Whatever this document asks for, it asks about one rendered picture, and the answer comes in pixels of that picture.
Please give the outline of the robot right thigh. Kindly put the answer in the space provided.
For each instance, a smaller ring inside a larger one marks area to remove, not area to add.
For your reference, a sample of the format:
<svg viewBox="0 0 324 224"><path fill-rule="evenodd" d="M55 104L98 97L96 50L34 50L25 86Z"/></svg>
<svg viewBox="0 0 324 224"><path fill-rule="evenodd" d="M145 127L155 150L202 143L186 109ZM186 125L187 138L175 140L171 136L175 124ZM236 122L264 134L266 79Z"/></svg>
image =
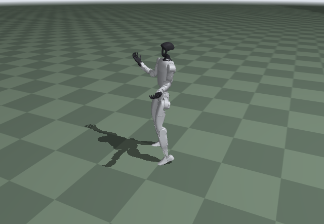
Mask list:
<svg viewBox="0 0 324 224"><path fill-rule="evenodd" d="M151 104L151 114L152 114L152 118L153 118L153 121L154 122L155 122L155 115L156 115L156 109L157 109L158 104L159 104L158 99L153 99L152 100L152 104Z"/></svg>

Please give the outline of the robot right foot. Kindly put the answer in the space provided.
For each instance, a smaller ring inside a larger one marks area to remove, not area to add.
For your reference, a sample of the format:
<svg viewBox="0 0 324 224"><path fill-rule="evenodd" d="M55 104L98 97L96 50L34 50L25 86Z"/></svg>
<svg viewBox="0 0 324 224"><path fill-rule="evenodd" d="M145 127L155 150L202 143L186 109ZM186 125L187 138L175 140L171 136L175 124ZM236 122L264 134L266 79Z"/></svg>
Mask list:
<svg viewBox="0 0 324 224"><path fill-rule="evenodd" d="M159 143L159 141L158 141L158 142L156 142L156 143L153 143L153 144L152 144L152 146L160 146L160 143Z"/></svg>

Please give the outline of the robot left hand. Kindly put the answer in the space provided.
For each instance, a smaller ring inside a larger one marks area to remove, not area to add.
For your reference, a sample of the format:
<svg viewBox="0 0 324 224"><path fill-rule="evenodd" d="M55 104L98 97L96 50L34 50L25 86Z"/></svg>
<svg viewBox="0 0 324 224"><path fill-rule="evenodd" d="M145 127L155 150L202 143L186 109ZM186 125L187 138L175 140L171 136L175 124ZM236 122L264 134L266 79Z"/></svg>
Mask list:
<svg viewBox="0 0 324 224"><path fill-rule="evenodd" d="M151 95L151 97L150 97L150 99L157 99L157 98L159 98L159 97L161 97L161 95L162 95L162 92L157 92L157 93L155 93L155 95Z"/></svg>

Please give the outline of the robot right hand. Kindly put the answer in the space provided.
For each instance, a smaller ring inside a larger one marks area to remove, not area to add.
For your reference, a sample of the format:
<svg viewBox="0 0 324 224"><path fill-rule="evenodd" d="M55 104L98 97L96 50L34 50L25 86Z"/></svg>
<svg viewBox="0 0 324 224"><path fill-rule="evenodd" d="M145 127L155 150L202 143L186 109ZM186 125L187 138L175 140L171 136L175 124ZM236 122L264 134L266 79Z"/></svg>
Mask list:
<svg viewBox="0 0 324 224"><path fill-rule="evenodd" d="M133 53L133 58L134 58L135 61L138 63L138 65L141 66L141 64L140 64L140 62L142 62L142 61L141 61L141 56L140 56L140 58L138 57L138 52L137 52L137 55L136 55L136 52Z"/></svg>

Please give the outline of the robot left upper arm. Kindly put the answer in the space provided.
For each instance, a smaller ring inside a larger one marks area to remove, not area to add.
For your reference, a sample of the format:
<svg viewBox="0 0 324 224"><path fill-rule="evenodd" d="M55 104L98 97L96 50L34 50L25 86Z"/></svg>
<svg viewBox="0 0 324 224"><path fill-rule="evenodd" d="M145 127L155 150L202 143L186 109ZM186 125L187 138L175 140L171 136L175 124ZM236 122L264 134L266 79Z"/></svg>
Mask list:
<svg viewBox="0 0 324 224"><path fill-rule="evenodd" d="M176 71L175 65L169 63L168 64L168 67L167 67L167 71L168 71L168 73L167 73L167 80L164 81L164 83L163 83L163 85L165 85L165 86L167 86L169 83L171 83L171 81L173 79L173 75L174 75L174 73Z"/></svg>

